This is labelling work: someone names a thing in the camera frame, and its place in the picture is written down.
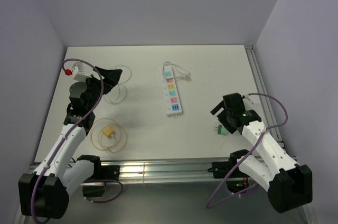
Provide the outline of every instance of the robotic arm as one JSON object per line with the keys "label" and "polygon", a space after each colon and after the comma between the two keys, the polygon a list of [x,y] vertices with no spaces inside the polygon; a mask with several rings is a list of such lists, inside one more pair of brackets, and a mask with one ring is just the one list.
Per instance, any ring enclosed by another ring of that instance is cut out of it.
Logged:
{"label": "robotic arm", "polygon": [[[217,115],[219,122],[232,134],[238,131],[253,145],[250,153],[247,150],[240,150],[230,155],[226,164],[228,176],[232,173],[230,170],[238,166],[234,171],[250,176],[262,186],[268,193],[271,205],[279,213],[310,203],[312,201],[310,168],[307,165],[300,166],[279,146],[267,132],[270,128],[265,127],[259,115],[254,110],[246,110],[243,97],[239,93],[223,96],[223,101],[211,111],[211,114],[215,115],[221,109]],[[252,155],[254,149],[265,164]]]}
{"label": "robotic arm", "polygon": [[[109,93],[118,84],[122,70],[105,70],[95,67],[103,78],[103,94]],[[60,219],[69,203],[73,192],[88,178],[98,177],[101,161],[98,156],[82,155],[75,165],[66,170],[75,150],[88,135],[95,115],[88,114],[97,104],[101,95],[102,82],[93,75],[86,75],[82,63],[75,63],[73,70],[65,70],[67,75],[73,75],[78,82],[70,91],[70,103],[61,134],[44,161],[34,170],[33,174],[23,174],[18,182],[21,212],[31,216],[31,201],[34,195],[34,211],[36,217]],[[71,133],[64,140],[66,133]]]}

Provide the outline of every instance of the power strip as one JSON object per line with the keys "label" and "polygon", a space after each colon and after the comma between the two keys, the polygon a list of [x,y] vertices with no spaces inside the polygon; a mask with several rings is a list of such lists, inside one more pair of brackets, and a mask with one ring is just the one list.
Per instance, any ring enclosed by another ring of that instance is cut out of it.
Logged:
{"label": "power strip", "polygon": [[161,83],[162,95],[164,100],[164,108],[168,117],[178,116],[183,113],[182,106],[179,98],[179,92],[177,91],[174,72],[171,66],[158,68],[159,81]]}

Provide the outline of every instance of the gray floor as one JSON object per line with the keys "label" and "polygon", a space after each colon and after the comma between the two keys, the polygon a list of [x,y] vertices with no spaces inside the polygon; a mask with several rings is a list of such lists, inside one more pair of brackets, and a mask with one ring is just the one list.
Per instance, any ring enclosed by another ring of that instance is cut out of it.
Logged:
{"label": "gray floor", "polygon": [[[206,201],[216,185],[214,182],[127,185],[120,198],[106,204],[84,201],[81,190],[77,190],[63,218],[49,223],[306,223],[302,209],[276,213],[262,188],[241,199],[233,199],[207,210]],[[118,187],[112,186],[110,189],[115,191]]]}

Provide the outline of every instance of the yellow cable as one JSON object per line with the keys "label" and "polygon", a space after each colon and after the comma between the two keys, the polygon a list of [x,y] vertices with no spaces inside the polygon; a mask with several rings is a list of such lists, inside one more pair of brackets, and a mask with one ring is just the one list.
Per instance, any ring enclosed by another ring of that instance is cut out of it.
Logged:
{"label": "yellow cable", "polygon": [[[102,121],[102,120],[110,120],[110,121],[113,121],[114,123],[113,123],[113,124],[110,124],[110,125],[113,125],[113,126],[116,125],[116,126],[120,129],[120,139],[119,139],[118,141],[115,141],[114,144],[112,144],[112,146],[108,146],[108,147],[107,147],[107,146],[103,146],[103,145],[100,143],[100,135],[101,135],[102,130],[99,132],[97,141],[98,141],[98,143],[100,144],[100,146],[103,147],[104,149],[98,148],[98,147],[94,144],[93,138],[92,138],[95,124],[96,124],[97,122],[99,122],[99,121]],[[121,142],[121,139],[122,139],[122,131],[124,131],[125,134],[126,134],[126,141],[125,141],[125,144],[124,144],[123,147],[120,148],[119,150],[112,151],[111,149],[112,149],[112,148],[115,148],[116,145],[118,145],[118,144]],[[90,141],[91,141],[91,143],[93,144],[93,146],[94,146],[97,150],[100,150],[100,151],[110,151],[111,153],[117,153],[117,152],[121,151],[121,150],[127,145],[127,141],[128,141],[128,133],[127,133],[127,131],[123,128],[123,126],[122,126],[122,125],[119,125],[115,120],[113,120],[113,119],[111,119],[111,118],[101,118],[101,119],[97,120],[97,121],[93,124],[93,126],[92,126],[92,128],[91,128],[91,131],[90,131]]]}

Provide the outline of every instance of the tabletop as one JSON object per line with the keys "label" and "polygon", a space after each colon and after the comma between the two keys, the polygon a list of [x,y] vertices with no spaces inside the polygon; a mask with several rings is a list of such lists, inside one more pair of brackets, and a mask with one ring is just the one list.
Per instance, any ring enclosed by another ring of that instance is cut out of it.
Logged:
{"label": "tabletop", "polygon": [[[118,65],[132,70],[131,79],[124,84],[128,89],[126,99],[115,105],[102,99],[94,111],[96,120],[111,118],[126,130],[126,146],[117,153],[100,151],[88,135],[74,158],[82,154],[120,161],[227,157],[234,151],[252,147],[238,132],[218,135],[215,127],[219,122],[210,114],[223,95],[257,92],[243,45],[70,47],[65,58],[83,59],[106,69],[120,67],[122,81],[129,78],[130,72]],[[165,61],[178,64],[191,74],[191,81],[176,81],[183,109],[183,114],[177,118],[167,117],[164,110],[158,67]],[[90,68],[86,71],[95,74]],[[45,158],[61,133],[69,103],[69,87],[74,82],[72,77],[60,72],[36,162]],[[117,89],[115,87],[107,97],[117,96]],[[264,120],[259,98],[252,100],[253,108]]]}

